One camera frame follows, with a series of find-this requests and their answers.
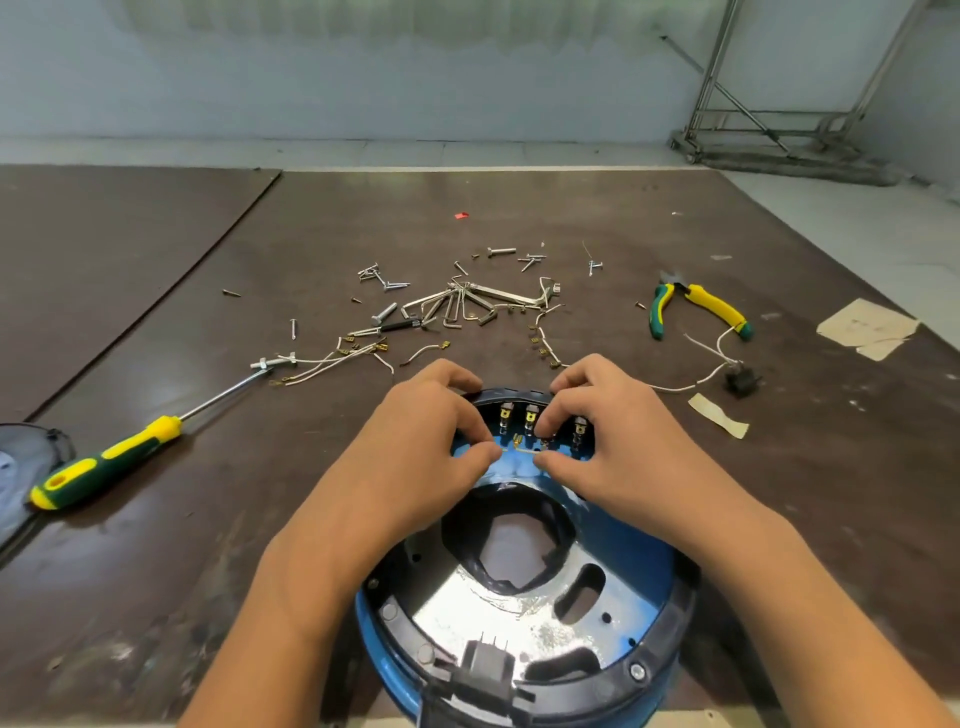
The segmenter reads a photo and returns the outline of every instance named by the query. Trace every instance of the floor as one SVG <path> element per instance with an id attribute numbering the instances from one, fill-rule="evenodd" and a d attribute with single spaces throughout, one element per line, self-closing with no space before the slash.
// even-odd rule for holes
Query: floor
<path id="1" fill-rule="evenodd" d="M 3 164 L 274 167 L 685 166 L 665 146 L 0 137 Z M 960 206 L 921 187 L 725 173 L 745 193 L 960 349 Z"/>

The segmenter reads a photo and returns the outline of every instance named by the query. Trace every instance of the white wall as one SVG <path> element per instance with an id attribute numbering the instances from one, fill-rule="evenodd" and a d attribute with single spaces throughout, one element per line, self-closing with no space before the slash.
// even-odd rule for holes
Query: white wall
<path id="1" fill-rule="evenodd" d="M 960 199 L 960 5 L 931 8 L 880 84 L 854 139 Z"/>
<path id="2" fill-rule="evenodd" d="M 635 0 L 636 38 L 507 49 L 296 32 L 311 2 L 0 0 L 0 135 L 663 142 L 700 79 L 656 23 L 703 62 L 724 0 Z M 744 0 L 723 83 L 848 108 L 909 4 Z"/>

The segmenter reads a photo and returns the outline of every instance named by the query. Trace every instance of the blue motor housing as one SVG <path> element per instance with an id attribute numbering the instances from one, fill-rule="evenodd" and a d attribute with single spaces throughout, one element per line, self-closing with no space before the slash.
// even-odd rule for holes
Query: blue motor housing
<path id="1" fill-rule="evenodd" d="M 503 456 L 440 522 L 387 554 L 356 596 L 385 688 L 426 727 L 643 725 L 677 664 L 699 570 L 534 465 L 543 448 L 588 460 L 587 421 L 571 419 L 544 442 L 533 426 L 549 395 L 494 389 L 471 399 Z M 458 433 L 452 452 L 467 447 Z M 480 557 L 493 520 L 516 513 L 554 543 L 523 584 L 493 578 Z"/>

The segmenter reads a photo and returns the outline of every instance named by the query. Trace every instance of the brown work table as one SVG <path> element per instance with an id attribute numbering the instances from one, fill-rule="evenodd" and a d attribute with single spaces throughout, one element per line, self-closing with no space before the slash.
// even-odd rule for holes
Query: brown work table
<path id="1" fill-rule="evenodd" d="M 455 220 L 461 210 L 469 218 Z M 582 241 L 604 262 L 592 278 Z M 522 274 L 519 255 L 471 259 L 488 246 L 548 258 Z M 539 275 L 552 277 L 565 307 L 542 324 L 557 354 L 601 352 L 661 386 L 717 363 L 683 332 L 712 343 L 724 328 L 677 299 L 654 341 L 634 301 L 649 304 L 661 269 L 740 308 L 756 336 L 729 336 L 725 349 L 763 386 L 745 400 L 720 377 L 700 389 L 750 423 L 746 438 L 694 412 L 691 393 L 664 395 L 668 406 L 796 524 L 941 694 L 960 692 L 960 353 L 926 328 L 882 362 L 818 336 L 817 324 L 853 299 L 890 304 L 715 172 L 286 174 L 40 421 L 69 432 L 80 452 L 115 442 L 224 389 L 261 356 L 321 358 L 387 303 L 440 290 L 454 260 L 471 280 L 529 296 Z M 410 287 L 358 282 L 374 262 Z M 501 312 L 483 328 L 400 331 L 385 356 L 396 365 L 448 339 L 447 356 L 488 385 L 544 389 L 555 372 L 530 343 L 531 323 Z M 179 715 L 264 546 L 392 383 L 362 357 L 298 387 L 254 385 L 191 421 L 188 436 L 120 487 L 46 525 L 0 571 L 0 720 Z M 706 588 L 668 706 L 768 698 L 735 621 Z"/>

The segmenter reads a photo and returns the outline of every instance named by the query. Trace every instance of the metal rack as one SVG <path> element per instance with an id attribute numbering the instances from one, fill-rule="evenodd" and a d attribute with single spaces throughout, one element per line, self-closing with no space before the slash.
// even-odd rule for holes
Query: metal rack
<path id="1" fill-rule="evenodd" d="M 866 115 L 880 82 L 929 2 L 930 0 L 914 0 L 870 80 L 853 107 L 847 110 L 750 110 L 720 84 L 718 76 L 736 25 L 740 0 L 727 0 L 706 68 L 694 60 L 673 38 L 660 36 L 660 40 L 703 75 L 689 121 L 683 129 L 676 130 L 670 136 L 671 149 L 684 152 L 687 161 L 691 163 L 703 163 L 722 169 L 822 177 L 842 182 L 895 183 L 896 180 L 892 179 L 889 172 L 860 159 L 860 153 L 850 143 L 850 136 Z M 733 109 L 712 108 L 710 100 L 714 91 L 724 96 L 733 105 Z M 802 129 L 776 128 L 775 120 L 784 117 L 810 117 L 810 123 Z M 750 126 L 741 123 L 730 127 L 728 122 L 731 118 L 745 119 Z M 724 144 L 737 139 L 750 140 L 751 135 L 766 137 L 776 145 L 776 149 L 770 144 L 762 147 L 754 145 L 750 151 L 744 151 L 742 146 L 736 151 L 732 151 L 730 147 L 724 148 Z M 787 140 L 793 139 L 800 139 L 803 148 L 788 145 Z M 720 143 L 711 144 L 711 140 Z"/>

